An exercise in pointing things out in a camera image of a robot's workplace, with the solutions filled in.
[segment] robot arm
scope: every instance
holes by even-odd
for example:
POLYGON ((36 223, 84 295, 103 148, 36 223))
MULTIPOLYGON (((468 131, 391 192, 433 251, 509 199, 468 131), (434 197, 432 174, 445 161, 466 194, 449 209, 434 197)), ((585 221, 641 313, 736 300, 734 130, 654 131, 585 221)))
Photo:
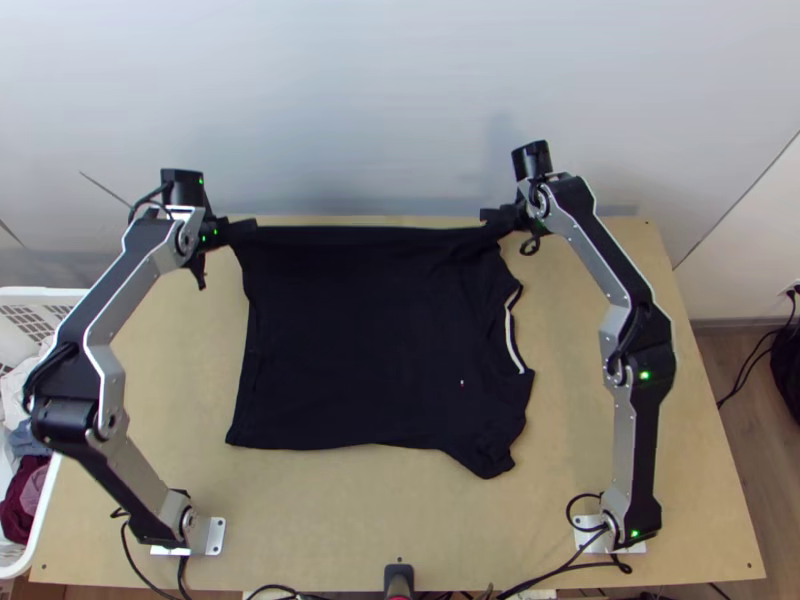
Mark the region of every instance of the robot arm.
POLYGON ((31 373, 26 402, 33 396, 36 438, 89 471, 130 513, 140 543, 153 545, 154 553, 219 554, 225 520, 198 514, 189 495, 168 488, 128 436, 125 370, 110 346, 161 275, 189 268, 203 289, 204 254, 224 244, 227 220, 211 212, 203 174, 161 175, 157 192, 168 218, 148 210, 129 225, 122 254, 61 323, 53 348, 31 373))
POLYGON ((599 332, 605 386, 614 399, 613 473, 601 507, 614 547, 624 548, 661 528, 653 482, 659 407, 675 378, 672 322, 597 218, 586 182, 553 173, 547 142, 514 150, 512 160, 523 221, 535 237, 564 237, 611 304, 599 332))

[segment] wooden floor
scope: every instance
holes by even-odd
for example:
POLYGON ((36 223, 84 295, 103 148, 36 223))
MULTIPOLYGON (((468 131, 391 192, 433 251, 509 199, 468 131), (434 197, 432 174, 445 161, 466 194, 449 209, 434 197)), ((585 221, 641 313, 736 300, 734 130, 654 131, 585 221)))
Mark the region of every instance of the wooden floor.
MULTIPOLYGON (((724 395, 745 357, 763 332, 700 331, 697 341, 716 397, 724 395)), ((754 369, 744 390, 722 409, 733 457, 742 479, 768 577, 751 582, 720 584, 732 600, 796 600, 800 598, 800 426, 789 415, 775 389, 768 359, 754 369)), ((643 590, 606 589, 611 598, 638 598, 643 590)), ((658 588, 648 591, 658 593, 658 588)), ((708 585, 665 586, 662 597, 675 600, 719 600, 708 585)), ((583 593, 597 597, 597 590, 583 593)), ((578 590, 565 597, 580 597, 578 590)), ((375 598, 373 594, 336 594, 338 598, 375 598)), ((144 590, 43 586, 27 584, 14 600, 145 600, 157 596, 144 590)), ((235 593, 193 592, 195 600, 239 600, 235 593)))

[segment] wooden table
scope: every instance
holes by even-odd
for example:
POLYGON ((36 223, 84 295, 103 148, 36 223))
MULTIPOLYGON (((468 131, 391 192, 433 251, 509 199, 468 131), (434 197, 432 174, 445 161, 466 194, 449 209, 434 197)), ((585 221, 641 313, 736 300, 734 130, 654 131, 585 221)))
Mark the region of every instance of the wooden table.
MULTIPOLYGON (((475 219, 263 218, 262 224, 451 227, 475 219)), ((664 528, 633 574, 588 569, 545 587, 614 587, 764 577, 736 469, 667 255, 654 224, 608 219, 675 327, 678 372, 663 404, 656 496, 664 528)), ((208 257, 208 288, 188 271, 159 280, 114 341, 127 370, 131 436, 172 487, 205 514, 228 519, 221 556, 189 563, 190 587, 379 590, 383 567, 414 565, 417 588, 507 588, 575 550, 564 506, 604 490, 611 474, 612 402, 602 384, 597 328, 606 302, 566 242, 534 257, 502 241, 524 284, 514 308, 519 348, 537 371, 517 466, 483 481, 437 451, 360 446, 315 452, 233 448, 224 442, 236 396, 247 301, 233 252, 208 257)), ((59 474, 32 579, 140 586, 125 561, 113 500, 73 461, 59 474)), ((140 568, 174 588, 176 560, 133 543, 140 568)))

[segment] black cable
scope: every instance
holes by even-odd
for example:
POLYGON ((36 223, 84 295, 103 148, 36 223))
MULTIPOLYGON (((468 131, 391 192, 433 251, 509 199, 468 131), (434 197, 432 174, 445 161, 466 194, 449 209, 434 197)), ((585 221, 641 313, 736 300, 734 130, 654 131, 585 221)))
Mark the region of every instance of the black cable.
POLYGON ((720 589, 720 587, 719 587, 719 586, 718 586, 716 583, 709 583, 708 585, 710 585, 710 586, 711 586, 711 587, 713 587, 715 590, 717 590, 717 593, 718 593, 720 596, 722 596, 723 598, 725 598, 725 600, 731 600, 731 597, 730 597, 730 596, 728 596, 728 594, 726 594, 725 592, 723 592, 723 591, 720 589))
POLYGON ((188 556, 181 556, 178 561, 178 591, 181 593, 183 600, 192 600, 192 597, 189 595, 189 592, 186 591, 186 587, 183 584, 183 576, 186 573, 186 564, 188 562, 188 556))
POLYGON ((600 523, 599 525, 595 525, 594 527, 580 527, 575 524, 575 522, 572 520, 572 505, 575 504, 581 498, 597 498, 599 500, 600 494, 592 494, 590 492, 587 492, 585 494, 578 494, 577 496, 572 498, 572 500, 567 502, 567 509, 566 509, 567 522, 573 528, 577 529, 578 531, 583 531, 584 533, 592 533, 594 531, 600 531, 601 529, 605 529, 606 527, 608 527, 605 523, 600 523))
POLYGON ((133 562, 133 557, 131 556, 131 552, 128 549, 128 541, 125 539, 125 530, 127 528, 128 528, 128 521, 126 520, 122 524, 122 527, 120 527, 119 529, 119 536, 122 539, 122 550, 125 552, 125 558, 128 559, 128 564, 131 566, 131 569, 133 569, 133 572, 136 573, 139 579, 141 579, 147 587, 149 587, 151 590, 153 590, 156 594, 158 594, 162 598, 166 598, 167 600, 185 600, 185 597, 183 599, 178 598, 176 596, 173 596, 172 594, 168 594, 161 588, 156 587, 156 585, 153 582, 151 582, 147 577, 145 577, 144 573, 142 573, 139 570, 139 568, 136 566, 136 563, 133 562))
POLYGON ((285 585, 280 585, 280 584, 277 584, 277 583, 268 583, 266 585, 262 585, 261 587, 256 588, 255 590, 253 590, 250 593, 250 595, 246 598, 246 600, 254 600, 254 598, 256 596, 258 596, 261 592, 266 592, 267 590, 280 590, 282 592, 286 592, 287 594, 291 594, 290 596, 284 596, 283 598, 280 598, 279 600, 286 600, 288 598, 297 598, 297 591, 296 590, 293 590, 292 588, 287 587, 285 585))
POLYGON ((789 327, 791 327, 792 321, 794 320, 795 312, 797 311, 797 300, 795 298, 796 292, 794 290, 787 290, 786 291, 786 295, 789 297, 789 300, 792 301, 792 311, 789 314, 789 318, 786 320, 786 323, 783 326, 779 327, 778 329, 773 329, 772 331, 768 331, 763 336, 761 336, 761 339, 758 340, 758 343, 755 345, 753 350, 750 352, 750 354, 744 360, 744 363, 742 363, 742 366, 739 369, 739 373, 736 376, 736 380, 734 381, 733 388, 731 389, 730 392, 725 394, 725 396, 720 398, 720 400, 717 402, 717 408, 722 408, 722 406, 728 400, 730 400, 736 394, 738 394, 740 391, 742 391, 742 388, 744 387, 745 383, 747 383, 747 379, 748 379, 748 377, 750 377, 750 373, 753 371, 753 368, 758 364, 758 362, 762 358, 764 358, 767 354, 772 352, 772 350, 773 350, 773 348, 775 346, 775 340, 772 341, 772 344, 770 344, 769 348, 767 348, 766 350, 761 352, 758 356, 756 356, 755 359, 753 359, 753 356, 755 356, 756 352, 758 352, 758 349, 761 347, 761 344, 764 343, 764 341, 769 336, 779 334, 779 333, 789 329, 789 327))
POLYGON ((506 600, 510 598, 514 594, 518 594, 519 592, 528 589, 529 587, 533 587, 534 585, 541 583, 545 579, 550 579, 551 577, 555 577, 556 575, 560 575, 561 573, 566 573, 567 571, 577 571, 579 569, 592 569, 594 567, 617 567, 620 571, 629 575, 633 572, 633 569, 630 565, 623 563, 619 560, 616 554, 611 554, 611 560, 605 562, 594 562, 594 563, 585 563, 581 565, 573 565, 572 563, 575 562, 581 554, 586 551, 586 548, 591 546, 596 540, 600 538, 603 534, 605 534, 609 530, 607 524, 604 524, 603 529, 596 532, 592 537, 590 537, 585 543, 581 544, 578 548, 578 551, 570 557, 570 559, 565 562, 560 567, 553 569, 545 573, 544 575, 540 575, 539 577, 534 577, 533 579, 529 579, 528 581, 523 581, 522 583, 515 585, 511 589, 504 591, 501 594, 498 594, 497 600, 506 600))
POLYGON ((171 181, 167 181, 167 182, 161 184, 161 186, 159 186, 158 188, 156 188, 155 190, 153 190, 152 192, 150 192, 146 196, 142 196, 136 202, 134 202, 133 206, 131 206, 131 209, 128 211, 128 225, 130 225, 133 222, 133 219, 136 216, 136 212, 142 206, 144 206, 145 204, 151 204, 153 206, 157 206, 158 208, 163 210, 165 213, 167 213, 167 216, 171 220, 174 221, 175 217, 172 216, 172 213, 169 212, 169 209, 166 206, 164 206, 164 204, 162 202, 159 202, 158 200, 153 200, 153 198, 155 198, 161 192, 163 192, 164 190, 166 190, 167 188, 169 188, 171 186, 172 186, 172 182, 171 181))

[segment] laundry basket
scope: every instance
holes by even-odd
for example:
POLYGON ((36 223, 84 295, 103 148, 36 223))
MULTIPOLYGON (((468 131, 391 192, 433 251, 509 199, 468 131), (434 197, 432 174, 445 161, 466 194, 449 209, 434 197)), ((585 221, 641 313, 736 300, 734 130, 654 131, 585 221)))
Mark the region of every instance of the laundry basket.
MULTIPOLYGON (((53 335, 61 320, 85 294, 86 290, 81 289, 0 287, 0 376, 26 358, 36 356, 42 342, 53 335)), ((7 463, 4 455, 0 456, 0 461, 7 463)), ((20 554, 7 546, 4 551, 0 545, 0 580, 13 579, 30 567, 60 464, 61 455, 53 454, 25 550, 20 554)), ((10 464, 0 466, 3 496, 12 476, 10 464)))

